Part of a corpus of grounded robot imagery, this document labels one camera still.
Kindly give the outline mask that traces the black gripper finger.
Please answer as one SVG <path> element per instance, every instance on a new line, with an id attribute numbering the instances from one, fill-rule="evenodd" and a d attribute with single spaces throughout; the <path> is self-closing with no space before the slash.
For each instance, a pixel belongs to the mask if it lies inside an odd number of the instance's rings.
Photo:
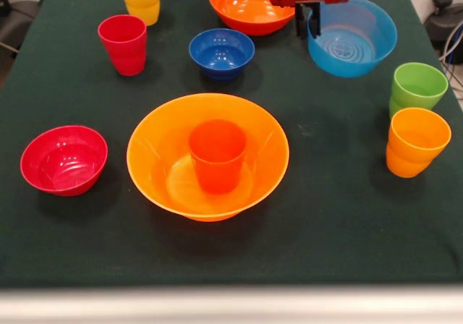
<path id="1" fill-rule="evenodd" d="M 313 38 L 321 34 L 321 15 L 320 2 L 312 2 L 307 5 L 311 9 L 311 15 L 308 17 L 308 27 Z"/>
<path id="2" fill-rule="evenodd" d="M 305 14 L 305 8 L 307 3 L 297 2 L 295 4 L 295 25 L 296 25 L 296 34 L 300 39 L 307 38 L 307 16 Z"/>

